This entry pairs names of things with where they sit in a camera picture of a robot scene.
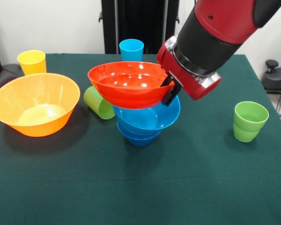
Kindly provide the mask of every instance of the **yellow cup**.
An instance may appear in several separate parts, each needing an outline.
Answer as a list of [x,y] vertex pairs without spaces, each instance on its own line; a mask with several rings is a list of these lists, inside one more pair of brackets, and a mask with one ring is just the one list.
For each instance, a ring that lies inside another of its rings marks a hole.
[[40,50],[28,50],[18,55],[18,62],[25,75],[46,73],[46,54]]

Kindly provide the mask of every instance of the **red robot arm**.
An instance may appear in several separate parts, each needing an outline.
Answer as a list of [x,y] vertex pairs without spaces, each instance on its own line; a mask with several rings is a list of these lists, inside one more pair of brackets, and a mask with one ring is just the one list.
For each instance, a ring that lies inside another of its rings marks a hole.
[[194,100],[221,80],[216,70],[281,6],[281,0],[199,0],[178,36],[168,39],[157,54],[167,72],[162,85],[175,82],[163,99],[168,105],[181,88]]

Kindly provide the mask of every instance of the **table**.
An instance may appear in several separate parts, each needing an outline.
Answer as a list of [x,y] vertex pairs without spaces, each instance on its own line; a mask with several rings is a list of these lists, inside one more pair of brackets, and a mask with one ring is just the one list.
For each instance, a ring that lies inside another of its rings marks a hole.
[[[205,98],[181,92],[180,117],[144,148],[82,100],[88,70],[116,60],[47,55],[48,71],[74,79],[81,98],[67,125],[48,137],[0,123],[0,225],[281,224],[281,122],[244,55],[218,70],[222,82]],[[232,132],[243,100],[270,113],[251,143]]]

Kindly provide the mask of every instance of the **light green cup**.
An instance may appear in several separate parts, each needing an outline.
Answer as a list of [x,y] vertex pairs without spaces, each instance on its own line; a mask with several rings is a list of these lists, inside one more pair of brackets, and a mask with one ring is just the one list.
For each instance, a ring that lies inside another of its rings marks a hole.
[[112,105],[99,94],[94,86],[86,89],[83,100],[101,119],[109,120],[115,116]]
[[268,120],[265,107],[256,102],[240,102],[234,109],[234,136],[241,142],[252,141]]

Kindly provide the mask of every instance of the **stacked blue bowls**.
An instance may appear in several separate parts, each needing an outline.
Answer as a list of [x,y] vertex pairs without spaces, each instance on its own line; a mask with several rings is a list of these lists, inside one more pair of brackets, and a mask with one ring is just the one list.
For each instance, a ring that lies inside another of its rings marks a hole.
[[172,125],[180,114],[180,100],[174,98],[169,106],[162,103],[148,109],[122,109],[113,106],[121,134],[136,146],[151,143],[163,129]]

